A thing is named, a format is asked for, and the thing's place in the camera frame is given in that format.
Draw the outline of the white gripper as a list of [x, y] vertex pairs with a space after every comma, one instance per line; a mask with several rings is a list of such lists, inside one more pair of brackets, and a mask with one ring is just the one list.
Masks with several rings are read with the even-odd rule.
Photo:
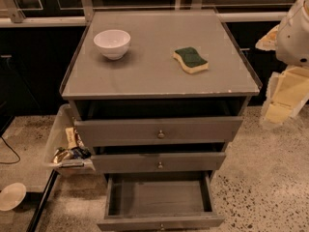
[[261, 110], [264, 127], [279, 127], [309, 100], [309, 0], [297, 0], [279, 26], [270, 29], [255, 47], [276, 50], [277, 59], [289, 65], [271, 75]]

